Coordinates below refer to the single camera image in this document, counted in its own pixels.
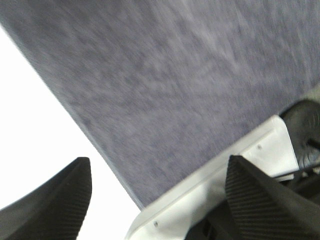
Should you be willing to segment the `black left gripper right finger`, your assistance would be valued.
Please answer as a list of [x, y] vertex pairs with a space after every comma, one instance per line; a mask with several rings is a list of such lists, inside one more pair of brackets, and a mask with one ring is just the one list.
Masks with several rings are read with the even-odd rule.
[[227, 166], [225, 192], [244, 240], [318, 240], [320, 176], [310, 169], [293, 172], [283, 183], [240, 155]]

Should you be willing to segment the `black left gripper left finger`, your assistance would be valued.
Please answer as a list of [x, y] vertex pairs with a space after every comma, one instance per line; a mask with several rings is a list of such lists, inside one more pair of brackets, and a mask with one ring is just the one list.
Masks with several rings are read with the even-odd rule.
[[78, 157], [0, 211], [2, 240], [75, 240], [92, 197], [91, 164]]

